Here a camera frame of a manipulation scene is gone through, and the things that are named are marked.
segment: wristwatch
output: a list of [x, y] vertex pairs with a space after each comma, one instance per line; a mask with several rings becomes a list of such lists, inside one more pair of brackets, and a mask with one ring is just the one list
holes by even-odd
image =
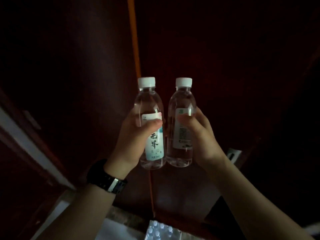
[[103, 169], [106, 161], [106, 159], [102, 159], [91, 166], [87, 174], [87, 183], [94, 184], [107, 192], [118, 194], [127, 185], [128, 181], [107, 174]]

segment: bottle base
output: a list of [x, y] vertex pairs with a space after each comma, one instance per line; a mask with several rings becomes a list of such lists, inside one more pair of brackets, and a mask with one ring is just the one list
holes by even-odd
[[192, 158], [173, 158], [167, 156], [167, 162], [177, 168], [184, 168], [192, 163]]
[[154, 161], [140, 160], [140, 164], [144, 169], [156, 170], [162, 168], [166, 164], [166, 159], [163, 157]]

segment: hand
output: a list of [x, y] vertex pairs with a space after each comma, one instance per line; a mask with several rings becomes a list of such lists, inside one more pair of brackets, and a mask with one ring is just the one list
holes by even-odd
[[195, 116], [182, 114], [177, 119], [191, 132], [193, 157], [200, 166], [206, 169], [208, 165], [216, 166], [225, 160], [226, 155], [214, 137], [210, 122], [199, 108]]
[[117, 144], [110, 158], [104, 165], [106, 173], [124, 179], [138, 164], [146, 147], [148, 137], [162, 126], [162, 120], [155, 119], [138, 127], [139, 116], [134, 109], [122, 122]]

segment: forearm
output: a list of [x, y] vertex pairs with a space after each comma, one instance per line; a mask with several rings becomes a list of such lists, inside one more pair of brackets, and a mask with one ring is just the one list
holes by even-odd
[[[124, 179], [130, 167], [120, 158], [110, 158], [104, 170], [113, 177]], [[95, 239], [115, 194], [88, 184], [80, 196], [39, 236], [38, 240]]]
[[264, 197], [227, 159], [207, 168], [209, 177], [247, 239], [312, 239]]

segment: white label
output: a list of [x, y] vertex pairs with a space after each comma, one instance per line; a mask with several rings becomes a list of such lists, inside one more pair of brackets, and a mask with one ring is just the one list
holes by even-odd
[[174, 134], [173, 134], [173, 147], [176, 149], [192, 150], [191, 134], [190, 131], [180, 124], [177, 120], [178, 115], [191, 115], [189, 108], [177, 108], [176, 109], [176, 121], [174, 123]]
[[[142, 115], [142, 123], [144, 125], [148, 120], [160, 119], [162, 120], [162, 113], [146, 113]], [[156, 132], [151, 134], [146, 140], [146, 159], [148, 161], [158, 160], [164, 157], [163, 147], [163, 130], [162, 126]]]

